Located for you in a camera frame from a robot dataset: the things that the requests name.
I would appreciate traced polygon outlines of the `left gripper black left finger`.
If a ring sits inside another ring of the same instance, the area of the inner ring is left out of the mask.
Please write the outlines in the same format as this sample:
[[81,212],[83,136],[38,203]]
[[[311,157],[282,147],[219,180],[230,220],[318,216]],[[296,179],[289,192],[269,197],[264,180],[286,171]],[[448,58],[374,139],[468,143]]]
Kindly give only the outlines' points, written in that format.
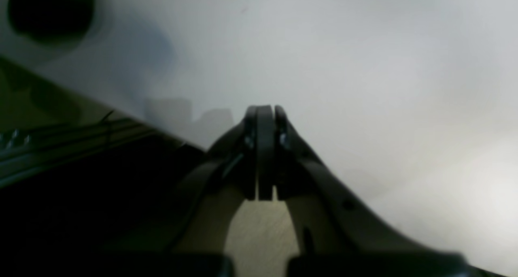
[[223,253],[231,220],[257,183],[258,107],[220,137],[157,218],[102,255],[103,277],[233,277]]

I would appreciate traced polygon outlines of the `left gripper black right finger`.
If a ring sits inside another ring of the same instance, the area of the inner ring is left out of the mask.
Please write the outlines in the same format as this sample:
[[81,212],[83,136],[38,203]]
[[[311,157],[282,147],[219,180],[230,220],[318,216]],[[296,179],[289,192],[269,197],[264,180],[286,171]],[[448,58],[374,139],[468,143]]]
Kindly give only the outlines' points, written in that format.
[[322,162],[274,108],[278,197],[290,213],[300,255],[288,277],[470,277],[465,258],[396,231]]

